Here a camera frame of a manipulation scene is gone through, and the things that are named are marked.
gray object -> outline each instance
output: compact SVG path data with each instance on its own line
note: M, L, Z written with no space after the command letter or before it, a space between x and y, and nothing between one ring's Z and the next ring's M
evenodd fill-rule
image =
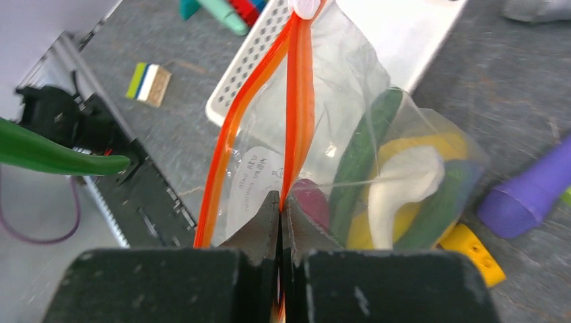
M503 14L520 22L571 20L571 0L506 0Z

green handle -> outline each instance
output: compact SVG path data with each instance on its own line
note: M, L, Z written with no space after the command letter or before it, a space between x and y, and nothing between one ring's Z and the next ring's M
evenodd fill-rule
M565 191L565 193L563 193L563 195L561 196L561 199L567 203L568 205L571 205L571 187L567 188L567 190Z
M0 164L51 174L111 175L127 168L129 158L78 153L0 118Z
M402 89L391 87L375 99L370 111L361 117L347 149L341 156L334 184L359 183L369 179L378 148L404 98L405 92ZM329 230L343 245L347 241L353 212L362 191L362 185L335 186L329 195Z

orange zipper seal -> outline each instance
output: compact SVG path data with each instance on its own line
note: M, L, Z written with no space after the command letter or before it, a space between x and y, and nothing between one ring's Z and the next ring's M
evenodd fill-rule
M315 127L315 92L313 88L313 53L311 25L327 1L321 0L315 16L303 20L292 14L292 34L288 51L288 85L286 93L285 157L279 209L297 180L313 141Z
M230 161L230 155L240 122L246 112L246 108L279 67L288 52L292 22L289 20L279 33L268 53L256 66L252 75L244 82L232 102L224 123L220 129L220 136L214 149L212 163L208 171L208 177L204 188L204 197L200 208L198 228L196 231L194 248L207 248L210 246L214 227L216 225L222 184L226 177L226 168Z

purple cylinder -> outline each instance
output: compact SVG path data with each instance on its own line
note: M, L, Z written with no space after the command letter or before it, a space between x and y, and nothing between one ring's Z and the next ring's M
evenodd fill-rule
M571 186L571 136L519 177L495 186L478 217L502 238L515 238L541 225Z

white cap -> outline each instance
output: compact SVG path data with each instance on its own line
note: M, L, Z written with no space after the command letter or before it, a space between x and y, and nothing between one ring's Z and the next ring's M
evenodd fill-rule
M321 0L290 0L290 7L302 19L313 19Z

